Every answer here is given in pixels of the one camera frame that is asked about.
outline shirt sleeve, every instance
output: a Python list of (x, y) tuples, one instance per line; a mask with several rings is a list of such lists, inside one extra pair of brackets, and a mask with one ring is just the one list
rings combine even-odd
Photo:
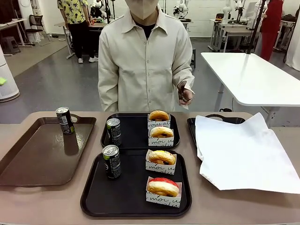
[(59, 8), (60, 10), (64, 9), (64, 7), (62, 6), (61, 0), (57, 0), (57, 8)]
[(88, 5), (88, 1), (87, 0), (79, 0), (80, 1), (80, 5), (81, 6), (87, 6)]
[(105, 112), (118, 110), (118, 71), (119, 67), (113, 62), (109, 51), (107, 36), (102, 31), (99, 39), (98, 91)]
[(175, 55), (172, 65), (172, 82), (177, 86), (181, 81), (187, 81), (185, 89), (192, 91), (195, 77), (192, 75), (190, 66), (193, 54), (193, 47), (184, 26), (179, 30), (176, 43)]

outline hand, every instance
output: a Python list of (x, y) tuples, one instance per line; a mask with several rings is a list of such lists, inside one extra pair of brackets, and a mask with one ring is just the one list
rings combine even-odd
[(183, 100), (179, 100), (179, 103), (182, 104), (182, 105), (190, 105), (192, 103), (192, 101), (193, 101), (193, 98), (194, 98), (193, 93), (190, 90), (188, 90), (188, 89), (184, 89), (183, 95), (184, 95), (184, 98), (186, 100), (189, 99), (189, 101), (185, 102)]
[(90, 20), (86, 19), (86, 22), (88, 23), (88, 26), (90, 26)]

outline white sneaker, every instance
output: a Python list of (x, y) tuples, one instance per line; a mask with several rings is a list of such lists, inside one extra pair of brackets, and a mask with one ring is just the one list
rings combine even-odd
[(90, 57), (89, 62), (90, 62), (90, 63), (98, 62), (98, 58), (97, 58), (97, 57), (94, 57), (94, 58), (91, 58), (91, 57)]

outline red dress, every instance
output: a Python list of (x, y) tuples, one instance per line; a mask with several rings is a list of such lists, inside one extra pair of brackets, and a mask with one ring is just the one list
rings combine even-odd
[(262, 21), (262, 53), (261, 57), (267, 61), (273, 52), (273, 46), (278, 36), (280, 20), (282, 15), (282, 0), (270, 0), (266, 15), (268, 16)]

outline white paper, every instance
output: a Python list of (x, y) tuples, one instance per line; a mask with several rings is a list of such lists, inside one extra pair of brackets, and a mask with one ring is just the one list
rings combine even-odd
[(149, 115), (148, 114), (148, 129), (152, 129), (152, 128), (155, 128), (155, 127), (167, 127), (167, 128), (170, 128), (171, 127), (171, 116), (170, 114), (169, 115), (169, 120), (167, 121), (152, 121), (152, 120), (149, 120)]
[[(149, 181), (153, 179), (152, 177), (148, 178), (147, 181), (147, 186)], [(176, 197), (168, 197), (168, 196), (162, 196), (162, 195), (157, 195), (152, 192), (147, 191), (147, 186), (146, 186), (146, 201), (151, 202), (151, 203), (157, 203), (157, 204), (162, 204), (162, 205), (169, 205), (172, 207), (179, 208), (180, 207), (180, 202), (181, 202), (181, 188), (182, 188), (182, 183), (176, 183), (179, 187), (179, 193)]]
[(300, 179), (275, 133), (258, 113), (242, 124), (196, 117), (200, 174), (219, 190), (300, 194)]
[(175, 168), (176, 168), (176, 163), (177, 163), (177, 155), (173, 154), (175, 157), (176, 161), (174, 165), (162, 165), (162, 164), (157, 164), (149, 161), (149, 154), (151, 153), (151, 150), (148, 150), (146, 154), (146, 170), (151, 170), (151, 171), (156, 171), (159, 173), (166, 173), (170, 175), (174, 175), (175, 173)]
[(148, 130), (148, 145), (149, 146), (170, 146), (174, 145), (174, 136), (173, 137), (151, 137), (150, 131)]

